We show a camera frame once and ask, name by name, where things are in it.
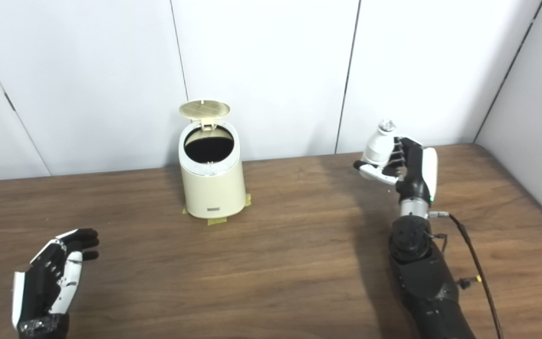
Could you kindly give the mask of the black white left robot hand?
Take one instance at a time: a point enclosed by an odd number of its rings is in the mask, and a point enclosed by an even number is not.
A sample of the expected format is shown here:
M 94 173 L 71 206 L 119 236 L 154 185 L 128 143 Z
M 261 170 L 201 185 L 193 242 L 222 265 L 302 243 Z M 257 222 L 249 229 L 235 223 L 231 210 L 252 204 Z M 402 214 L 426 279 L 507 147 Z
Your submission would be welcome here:
M 26 272 L 15 272 L 12 326 L 20 339 L 65 339 L 69 307 L 86 260 L 99 257 L 95 229 L 75 229 L 52 238 L 30 260 Z

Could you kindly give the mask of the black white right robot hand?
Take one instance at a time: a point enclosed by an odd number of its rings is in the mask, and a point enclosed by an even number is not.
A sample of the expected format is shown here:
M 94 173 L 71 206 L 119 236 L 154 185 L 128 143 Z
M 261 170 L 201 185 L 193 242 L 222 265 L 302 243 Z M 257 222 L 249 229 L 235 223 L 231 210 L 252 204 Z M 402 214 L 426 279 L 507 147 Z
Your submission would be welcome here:
M 419 198 L 428 205 L 434 201 L 438 180 L 437 152 L 409 137 L 372 137 L 353 167 L 364 178 L 393 185 L 400 201 Z

